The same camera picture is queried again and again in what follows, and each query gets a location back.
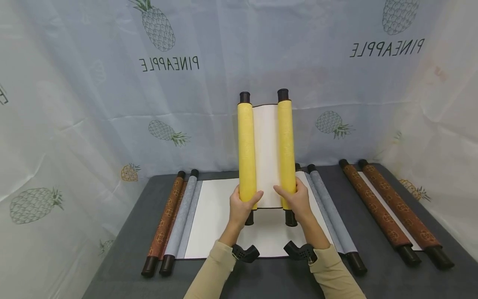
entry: white curtain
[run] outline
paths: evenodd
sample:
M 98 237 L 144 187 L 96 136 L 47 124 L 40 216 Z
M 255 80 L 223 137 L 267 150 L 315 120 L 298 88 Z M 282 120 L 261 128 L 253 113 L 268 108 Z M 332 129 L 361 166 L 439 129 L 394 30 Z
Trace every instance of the white curtain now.
M 237 169 L 243 90 L 288 88 L 297 162 L 382 161 L 478 258 L 478 3 L 140 2 L 0 2 L 2 297 L 80 298 L 150 177 Z

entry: scroll roller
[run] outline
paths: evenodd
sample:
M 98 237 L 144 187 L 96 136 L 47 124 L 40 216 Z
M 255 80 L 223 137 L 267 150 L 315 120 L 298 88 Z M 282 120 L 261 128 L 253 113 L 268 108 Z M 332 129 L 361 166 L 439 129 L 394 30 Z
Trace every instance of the scroll roller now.
M 239 197 L 241 201 L 249 201 L 257 192 L 256 183 L 256 149 L 254 146 L 254 116 L 250 103 L 250 94 L 243 91 L 238 104 L 238 143 L 239 143 Z M 246 225 L 254 224 L 254 205 Z
M 289 90 L 277 91 L 277 120 L 279 123 L 279 174 L 281 187 L 289 192 L 296 192 L 294 134 L 292 125 L 292 101 L 289 99 Z M 285 211 L 285 225 L 297 226 L 294 212 L 289 208 L 287 201 L 281 197 L 282 208 Z

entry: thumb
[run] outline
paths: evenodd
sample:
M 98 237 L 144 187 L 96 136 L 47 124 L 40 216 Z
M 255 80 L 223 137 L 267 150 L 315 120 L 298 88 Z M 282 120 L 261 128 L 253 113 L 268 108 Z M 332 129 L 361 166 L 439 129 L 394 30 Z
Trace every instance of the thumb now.
M 261 191 L 257 191 L 256 194 L 252 196 L 252 198 L 248 201 L 251 209 L 256 203 L 259 202 L 259 200 L 262 198 L 263 195 L 264 195 L 264 191 L 261 190 Z
M 291 197 L 291 194 L 287 191 L 285 191 L 284 189 L 282 189 L 281 186 L 278 186 L 278 185 L 274 185 L 274 190 L 275 192 L 277 192 L 277 194 L 279 194 L 280 196 L 282 196 L 283 198 L 285 198 L 287 201 L 290 199 Z

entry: brown patterned scroll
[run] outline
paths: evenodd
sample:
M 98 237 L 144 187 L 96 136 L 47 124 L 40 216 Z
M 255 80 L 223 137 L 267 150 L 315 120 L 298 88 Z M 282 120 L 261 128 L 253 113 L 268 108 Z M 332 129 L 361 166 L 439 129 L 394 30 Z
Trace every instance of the brown patterned scroll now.
M 339 164 L 353 188 L 379 225 L 380 229 L 385 234 L 393 248 L 398 251 L 404 262 L 410 266 L 415 266 L 421 263 L 420 258 L 412 250 L 412 243 L 410 240 L 383 207 L 375 194 L 373 194 L 372 190 L 367 186 L 365 181 L 356 171 L 355 167 L 350 165 L 345 159 L 340 160 Z
M 433 234 L 427 229 L 423 222 L 415 215 L 415 213 L 408 207 L 403 201 L 401 196 L 390 186 L 388 181 L 382 176 L 382 174 L 370 165 L 366 160 L 360 160 L 358 166 L 362 168 L 364 175 L 369 179 L 378 193 L 383 197 L 385 202 L 389 205 L 395 215 L 400 219 L 402 224 L 408 230 L 410 235 L 417 241 L 418 245 L 422 247 L 425 252 L 431 257 L 431 259 L 437 264 L 439 268 L 451 268 L 453 263 L 451 261 L 446 262 L 443 260 L 444 253 L 438 253 L 439 258 L 436 257 L 437 249 L 441 250 L 442 246 L 440 242 L 433 236 Z
M 179 207 L 181 206 L 181 202 L 183 201 L 183 195 L 184 195 L 184 191 L 186 191 L 186 186 L 187 186 L 187 182 L 184 182 L 183 188 L 181 189 L 181 192 L 179 193 L 179 199 L 176 205 L 176 209 L 174 209 L 173 219 L 171 220 L 171 225 L 169 226 L 168 234 L 166 235 L 166 242 L 164 242 L 163 250 L 161 251 L 161 254 L 159 254 L 160 261 L 163 260 L 164 252 L 166 251 L 166 247 L 168 246 L 169 237 L 171 236 L 171 232 L 173 231 L 174 222 L 176 221 Z
M 159 255 L 163 252 L 165 246 L 166 235 L 171 226 L 171 221 L 173 220 L 173 214 L 178 206 L 179 193 L 183 188 L 184 177 L 186 173 L 184 171 L 178 172 L 176 180 L 174 180 L 173 188 L 164 207 L 163 214 L 159 220 L 158 228 L 156 229 L 156 234 L 151 242 L 151 247 L 146 257 L 146 262 L 144 263 L 143 270 L 141 275 L 144 277 L 153 277 L 154 271 L 156 269 L 156 264 L 159 260 Z

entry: pineapple text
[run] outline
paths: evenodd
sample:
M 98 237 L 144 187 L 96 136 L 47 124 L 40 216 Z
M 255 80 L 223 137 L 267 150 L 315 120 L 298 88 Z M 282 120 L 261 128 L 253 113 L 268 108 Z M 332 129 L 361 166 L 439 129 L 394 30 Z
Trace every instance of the pineapple text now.
M 6 94 L 7 92 L 5 92 L 2 85 L 0 85 L 0 104 L 2 105 L 5 105 L 6 103 L 8 103 Z
M 143 67 L 143 72 L 199 69 L 197 56 L 172 58 L 149 57 L 149 61 L 146 59 L 140 59 L 140 61 L 142 61 L 141 66 Z
M 390 42 L 387 47 L 385 47 L 385 42 L 366 42 L 363 46 L 359 43 L 354 44 L 354 48 L 352 49 L 352 55 L 349 57 L 362 57 L 364 56 L 372 56 L 372 54 L 377 55 L 377 57 L 384 57 L 385 55 L 388 56 L 397 56 L 397 55 L 411 55 L 412 53 L 420 53 L 423 43 L 425 39 L 422 38 L 421 40 L 409 40 L 409 41 L 397 41 L 397 42 Z

